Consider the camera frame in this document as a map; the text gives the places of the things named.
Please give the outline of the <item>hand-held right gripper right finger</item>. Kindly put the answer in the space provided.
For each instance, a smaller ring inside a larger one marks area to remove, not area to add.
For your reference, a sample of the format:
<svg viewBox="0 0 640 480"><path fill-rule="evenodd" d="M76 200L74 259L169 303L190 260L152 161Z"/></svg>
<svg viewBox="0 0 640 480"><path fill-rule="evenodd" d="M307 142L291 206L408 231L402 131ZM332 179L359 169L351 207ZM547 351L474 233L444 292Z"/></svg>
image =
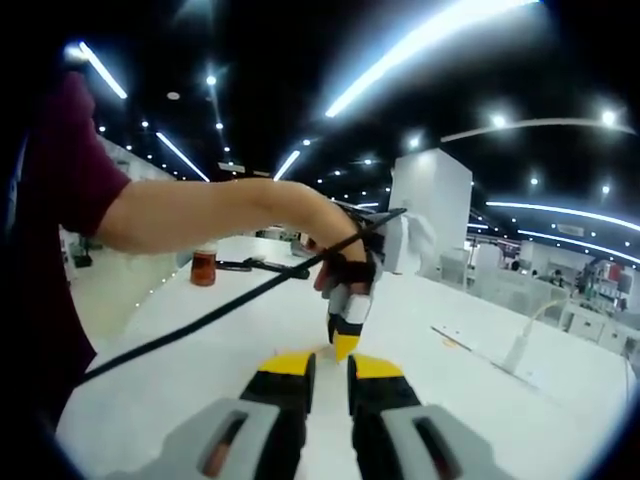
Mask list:
<svg viewBox="0 0 640 480"><path fill-rule="evenodd" d="M348 358L352 446L364 479L506 479L488 441L448 410L424 405L402 370Z"/></svg>

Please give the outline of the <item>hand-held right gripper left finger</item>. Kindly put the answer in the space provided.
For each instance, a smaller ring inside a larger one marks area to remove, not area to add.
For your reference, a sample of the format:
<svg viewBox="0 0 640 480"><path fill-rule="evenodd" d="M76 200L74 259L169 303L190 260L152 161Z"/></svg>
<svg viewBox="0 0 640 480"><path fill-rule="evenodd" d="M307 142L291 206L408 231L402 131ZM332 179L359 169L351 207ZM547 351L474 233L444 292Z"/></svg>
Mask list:
<svg viewBox="0 0 640 480"><path fill-rule="evenodd" d="M306 443L313 351L265 361L237 398L219 398L176 427L159 456L109 479L293 479Z"/></svg>

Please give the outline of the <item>person's left hand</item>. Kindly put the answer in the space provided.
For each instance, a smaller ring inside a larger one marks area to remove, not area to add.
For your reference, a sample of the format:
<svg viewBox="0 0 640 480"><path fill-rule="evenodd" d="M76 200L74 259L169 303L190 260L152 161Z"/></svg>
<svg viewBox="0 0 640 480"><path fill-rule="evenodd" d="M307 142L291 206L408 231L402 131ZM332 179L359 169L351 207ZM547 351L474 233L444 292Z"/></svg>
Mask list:
<svg viewBox="0 0 640 480"><path fill-rule="evenodd" d="M307 245L314 254L359 232L359 226L344 213L330 217L328 231L320 239L311 237ZM323 262L314 282L314 288L328 298L338 287L346 289L346 296L370 296L373 289L375 267L363 240L356 240Z"/></svg>

